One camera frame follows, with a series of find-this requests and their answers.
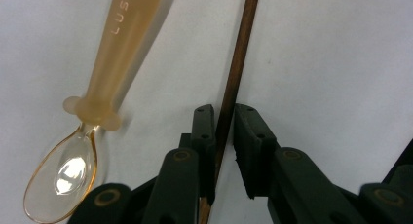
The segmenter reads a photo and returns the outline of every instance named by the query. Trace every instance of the thin brown stick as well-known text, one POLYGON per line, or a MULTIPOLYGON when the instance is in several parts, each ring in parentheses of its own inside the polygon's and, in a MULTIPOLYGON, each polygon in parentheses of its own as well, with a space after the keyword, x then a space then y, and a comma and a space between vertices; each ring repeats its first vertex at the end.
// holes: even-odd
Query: thin brown stick
MULTIPOLYGON (((234 106, 237 99, 243 74, 246 51, 248 49, 249 37, 254 23, 255 11, 258 0, 245 0, 243 17, 241 19, 240 30, 238 32, 237 43, 228 75, 227 86, 222 100, 221 111, 219 113, 218 125, 216 127, 216 157, 215 157, 215 186, 218 181, 221 169, 222 158, 224 157, 225 145, 231 126, 234 106)), ((210 206, 205 199, 200 202, 200 224, 207 224, 209 220, 210 206)))

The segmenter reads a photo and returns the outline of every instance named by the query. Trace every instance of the spoon bowl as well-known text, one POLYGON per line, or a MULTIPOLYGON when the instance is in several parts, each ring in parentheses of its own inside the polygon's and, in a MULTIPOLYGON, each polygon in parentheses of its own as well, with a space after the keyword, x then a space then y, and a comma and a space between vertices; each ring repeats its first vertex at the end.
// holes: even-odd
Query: spoon bowl
POLYGON ((97 173, 97 130, 81 124, 35 170, 24 194, 24 210, 32 220, 63 220, 92 189, 97 173))

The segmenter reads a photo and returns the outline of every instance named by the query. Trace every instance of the white surface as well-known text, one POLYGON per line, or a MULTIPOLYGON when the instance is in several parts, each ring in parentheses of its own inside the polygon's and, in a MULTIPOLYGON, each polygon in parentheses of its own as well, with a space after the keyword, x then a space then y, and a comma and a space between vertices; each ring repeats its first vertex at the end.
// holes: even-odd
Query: white surface
MULTIPOLYGON (((0 0, 2 223, 30 223, 25 186, 78 120, 61 104, 86 91, 111 0, 0 0)), ((105 137, 107 182, 158 173, 192 111, 225 88, 244 0, 174 0, 105 137)), ((281 146, 304 150, 353 192, 380 181, 413 136, 413 0, 260 0, 239 102, 281 146)), ((210 223, 270 223, 228 148, 210 223)))

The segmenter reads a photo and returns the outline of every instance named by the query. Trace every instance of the orange translucent spoon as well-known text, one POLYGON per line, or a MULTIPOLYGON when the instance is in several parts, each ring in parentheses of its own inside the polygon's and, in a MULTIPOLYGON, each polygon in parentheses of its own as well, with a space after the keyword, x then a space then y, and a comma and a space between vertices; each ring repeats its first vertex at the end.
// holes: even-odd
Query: orange translucent spoon
POLYGON ((27 185, 23 203, 32 220, 65 219, 94 186, 95 134, 100 128, 114 131, 121 125, 113 101, 160 1, 112 0, 87 93, 63 103, 64 110, 82 123, 45 157, 27 185))

